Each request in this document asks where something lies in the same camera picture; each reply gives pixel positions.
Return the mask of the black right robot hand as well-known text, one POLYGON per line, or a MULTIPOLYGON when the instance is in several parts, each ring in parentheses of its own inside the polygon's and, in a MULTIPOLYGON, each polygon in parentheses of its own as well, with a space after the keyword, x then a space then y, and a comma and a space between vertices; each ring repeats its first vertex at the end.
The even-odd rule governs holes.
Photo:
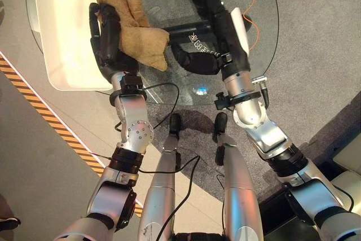
POLYGON ((231 64, 231 74, 250 71, 245 50, 238 39, 231 14, 221 0, 192 0, 203 22, 177 25, 166 28, 170 34, 170 45, 176 61, 185 70, 199 75, 216 75, 231 64), (212 32, 217 40, 219 55, 210 52, 186 52, 180 44, 186 43, 185 36, 200 30, 212 32))

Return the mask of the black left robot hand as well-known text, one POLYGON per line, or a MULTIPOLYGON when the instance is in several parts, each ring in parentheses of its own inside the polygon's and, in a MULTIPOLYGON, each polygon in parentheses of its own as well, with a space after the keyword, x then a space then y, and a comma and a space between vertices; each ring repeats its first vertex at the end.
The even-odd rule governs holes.
POLYGON ((119 49, 120 17, 116 9, 106 3, 89 5, 90 43, 102 76, 111 81, 117 72, 136 76, 138 62, 119 49))

